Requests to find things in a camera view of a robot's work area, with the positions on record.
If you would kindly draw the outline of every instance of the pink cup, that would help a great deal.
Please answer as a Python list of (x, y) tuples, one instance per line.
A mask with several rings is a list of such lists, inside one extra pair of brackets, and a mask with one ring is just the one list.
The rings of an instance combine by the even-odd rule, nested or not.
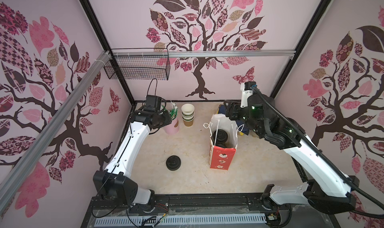
[(179, 119), (176, 117), (171, 124), (164, 126), (164, 131), (168, 135), (174, 135), (176, 134), (180, 129), (179, 126)]

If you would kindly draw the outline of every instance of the wallpaper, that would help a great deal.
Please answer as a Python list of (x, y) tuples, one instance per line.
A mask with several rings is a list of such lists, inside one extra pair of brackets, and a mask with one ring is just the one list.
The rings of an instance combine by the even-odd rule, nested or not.
[[(298, 121), (339, 169), (356, 175), (359, 187), (381, 202), (383, 5), (383, 0), (335, 0), (276, 99), (277, 108)], [(356, 210), (383, 213), (359, 193), (352, 194)], [(351, 212), (336, 217), (341, 227), (384, 227), (384, 220)]]
[[(35, 10), (39, 2), (49, 12)], [(101, 52), (78, 0), (1, 1), (1, 180)], [(2, 214), (1, 225), (51, 227), (46, 219), (80, 226), (96, 193), (93, 174), (110, 161), (129, 108), (118, 81), (101, 70)]]
[[(147, 51), (294, 49), (319, 3), (319, 0), (128, 1), (90, 0), (113, 48), (151, 48)], [(253, 81), (255, 77), (263, 80), (260, 88), (269, 95), (287, 60), (287, 57), (170, 58), (169, 80), (159, 82), (159, 95), (178, 100), (239, 99), (239, 83)], [(166, 61), (161, 58), (157, 64)], [(143, 87), (149, 82), (127, 80), (137, 100), (145, 99)]]

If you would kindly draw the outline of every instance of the butterfly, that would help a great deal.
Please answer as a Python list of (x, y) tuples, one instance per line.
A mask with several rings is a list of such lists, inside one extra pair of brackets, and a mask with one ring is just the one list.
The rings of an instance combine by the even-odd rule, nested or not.
[(254, 72), (255, 72), (255, 67), (252, 67), (251, 69), (249, 69), (247, 71), (245, 76), (234, 76), (232, 78), (235, 79), (236, 81), (238, 81), (239, 84), (247, 82), (247, 81), (253, 81), (253, 79), (255, 78), (255, 76), (253, 75)]
[(112, 104), (109, 106), (108, 114), (111, 114), (112, 112), (119, 111), (118, 102), (120, 101), (120, 98), (118, 95), (115, 95), (115, 92), (111, 88), (109, 88), (109, 93), (112, 98)]

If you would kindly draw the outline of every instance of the stack of paper cups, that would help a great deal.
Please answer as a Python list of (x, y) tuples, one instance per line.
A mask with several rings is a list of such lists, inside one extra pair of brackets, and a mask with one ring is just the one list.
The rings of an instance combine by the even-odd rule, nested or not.
[(181, 113), (183, 116), (184, 125), (193, 125), (193, 120), (195, 117), (195, 107), (192, 104), (185, 104), (181, 107)]

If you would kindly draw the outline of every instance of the black mesh basket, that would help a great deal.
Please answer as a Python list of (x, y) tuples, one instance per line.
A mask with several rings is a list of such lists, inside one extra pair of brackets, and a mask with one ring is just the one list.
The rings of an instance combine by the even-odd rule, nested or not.
[[(148, 49), (151, 52), (137, 52), (137, 49)], [(115, 69), (120, 69), (125, 79), (153, 79), (168, 80), (170, 63), (168, 49), (153, 48), (130, 48), (123, 49), (124, 52), (116, 52), (113, 49), (114, 60), (109, 60), (104, 66), (104, 70), (109, 79), (118, 79)]]

